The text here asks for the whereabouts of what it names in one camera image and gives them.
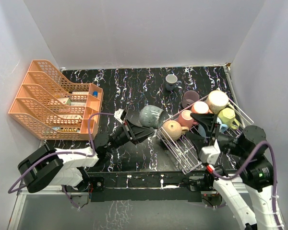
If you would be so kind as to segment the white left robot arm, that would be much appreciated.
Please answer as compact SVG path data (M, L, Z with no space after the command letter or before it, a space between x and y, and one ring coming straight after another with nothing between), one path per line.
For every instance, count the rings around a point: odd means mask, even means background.
M159 126L133 124L128 119L113 134L98 133L93 146L82 149L58 149L43 145L18 164L28 192L36 193L48 185L67 185L79 191L89 187L89 179L82 169L107 161L113 150L128 142L139 144L152 136Z

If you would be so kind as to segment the small white grey mug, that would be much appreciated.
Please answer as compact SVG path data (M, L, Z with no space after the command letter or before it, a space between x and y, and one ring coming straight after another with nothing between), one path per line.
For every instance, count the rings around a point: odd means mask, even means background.
M177 76L174 74L167 75L165 81L167 91L173 91L175 88L182 85L182 81L178 80Z

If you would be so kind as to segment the aluminium frame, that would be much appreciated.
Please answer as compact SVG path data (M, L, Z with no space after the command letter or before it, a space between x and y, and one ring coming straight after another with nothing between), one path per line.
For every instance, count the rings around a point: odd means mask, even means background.
M72 200L60 186L31 194L22 190L10 222L13 230L237 230L223 204L185 200L91 202L76 193Z

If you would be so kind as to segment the pink mug cream inside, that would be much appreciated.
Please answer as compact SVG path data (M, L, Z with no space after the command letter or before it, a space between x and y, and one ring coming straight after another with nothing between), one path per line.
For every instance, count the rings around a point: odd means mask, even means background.
M198 125L198 123L191 117L191 110L183 110L177 121L180 123L182 127L188 127L189 129L192 128L194 125Z

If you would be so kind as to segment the light blue mug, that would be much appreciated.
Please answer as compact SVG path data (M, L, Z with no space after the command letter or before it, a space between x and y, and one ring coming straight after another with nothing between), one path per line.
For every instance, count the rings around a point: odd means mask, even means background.
M220 129L219 132L223 133L228 129L228 126L226 124L220 123ZM198 133L200 136L207 138L206 132L204 130L204 127L202 125L198 125Z

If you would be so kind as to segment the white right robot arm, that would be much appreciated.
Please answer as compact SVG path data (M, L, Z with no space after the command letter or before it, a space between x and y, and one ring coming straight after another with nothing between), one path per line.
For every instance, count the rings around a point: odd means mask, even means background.
M235 138L220 132L216 115L191 113L191 118L205 130L205 137L191 132L186 134L206 167L204 184L222 196L240 229L284 229L276 194L276 160L265 131L248 125ZM223 151L240 158L233 176L216 165Z

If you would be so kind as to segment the salmon pink speckled mug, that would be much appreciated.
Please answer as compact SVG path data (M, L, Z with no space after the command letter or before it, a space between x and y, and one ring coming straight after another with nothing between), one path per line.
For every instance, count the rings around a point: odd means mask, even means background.
M191 112L196 114L212 114L208 104L203 101L196 101L191 107Z

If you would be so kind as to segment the mauve purple mug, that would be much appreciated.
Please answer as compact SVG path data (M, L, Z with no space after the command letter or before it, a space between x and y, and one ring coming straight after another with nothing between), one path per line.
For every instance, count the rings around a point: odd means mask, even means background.
M183 108L186 108L195 103L196 101L198 101L199 99L200 96L196 91L187 91L183 95L181 105Z

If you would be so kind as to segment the yellow green mug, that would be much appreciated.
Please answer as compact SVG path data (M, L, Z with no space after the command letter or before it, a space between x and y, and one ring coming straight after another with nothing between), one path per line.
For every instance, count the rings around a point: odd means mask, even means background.
M221 122L227 125L229 128L237 130L240 126L238 120L236 119L235 111L231 108L224 108L218 113L218 118Z

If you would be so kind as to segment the brown ceramic mug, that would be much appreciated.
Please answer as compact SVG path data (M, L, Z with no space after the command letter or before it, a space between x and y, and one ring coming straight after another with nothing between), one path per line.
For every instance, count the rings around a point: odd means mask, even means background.
M189 130L187 126L181 126L180 123L175 120L166 121L161 128L161 132L165 138L173 141L178 140Z

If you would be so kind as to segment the cream floral mug green inside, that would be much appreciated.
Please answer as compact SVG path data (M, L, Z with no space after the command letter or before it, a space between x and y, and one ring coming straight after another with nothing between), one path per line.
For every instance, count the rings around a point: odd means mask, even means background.
M224 92L219 90L210 92L205 100L205 103L208 105L209 110L213 114L218 114L226 107L234 109L234 106L229 101L229 97Z

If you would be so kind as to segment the green white box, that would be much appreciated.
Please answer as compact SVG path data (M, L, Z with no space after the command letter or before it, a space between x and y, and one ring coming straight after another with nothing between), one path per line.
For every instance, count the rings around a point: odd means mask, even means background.
M57 100L61 102L63 105L71 106L71 100L68 97L58 98Z

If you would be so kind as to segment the white wire dish rack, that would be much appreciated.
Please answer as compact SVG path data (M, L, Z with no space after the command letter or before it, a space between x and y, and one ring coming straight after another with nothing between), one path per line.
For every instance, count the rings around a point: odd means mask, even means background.
M169 135L170 130L165 129L165 126L162 126L157 133L159 139L167 146L168 150L174 157L175 162L178 164L178 169L184 174L190 173L191 171L201 168L202 166L202 163L197 156L198 150L192 144L191 139L187 137L187 134L197 134L204 139L204 142L208 141L208 136L206 135L204 126L195 121L191 123L191 117L188 116L188 119L185 119L185 114L189 115L198 107L203 107L204 103L206 103L209 108L213 108L214 112L220 112L228 107L235 112L235 118L233 119L232 123L225 118L224 122L220 123L220 133L234 138L237 138L246 126L254 124L254 121L251 120L251 118L246 115L246 113L242 111L238 105L226 95L225 92L220 90L212 91L199 101L201 103L195 102L196 106L190 104L172 117L165 120L165 124L171 127L176 127L177 123L179 123L181 127L180 137L171 138Z

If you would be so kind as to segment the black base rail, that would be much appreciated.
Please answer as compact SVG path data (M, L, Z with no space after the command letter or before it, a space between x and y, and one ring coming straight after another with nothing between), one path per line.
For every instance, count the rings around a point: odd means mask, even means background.
M78 189L65 189L71 195L88 195L91 202L185 200L209 206L225 202L204 171L89 172Z

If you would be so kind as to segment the grey green mug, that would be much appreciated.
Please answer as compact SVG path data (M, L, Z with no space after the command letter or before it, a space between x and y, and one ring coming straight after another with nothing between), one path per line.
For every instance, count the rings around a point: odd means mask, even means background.
M146 105L139 115L139 121L144 127L159 129L164 120L165 111L154 105Z

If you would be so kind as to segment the orange plastic file organizer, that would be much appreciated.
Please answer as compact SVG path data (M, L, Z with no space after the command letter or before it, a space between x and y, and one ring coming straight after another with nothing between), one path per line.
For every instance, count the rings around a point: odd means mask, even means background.
M71 106L57 100L64 97L70 98ZM103 90L97 85L73 83L50 61L33 60L9 115L38 139L89 140L98 132L102 100Z

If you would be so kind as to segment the blue cap bottle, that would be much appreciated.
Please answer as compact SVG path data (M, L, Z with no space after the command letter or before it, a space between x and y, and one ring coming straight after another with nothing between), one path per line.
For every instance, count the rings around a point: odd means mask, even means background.
M94 97L97 97L97 96L98 96L98 92L97 92L97 91L93 91L92 95L93 95Z

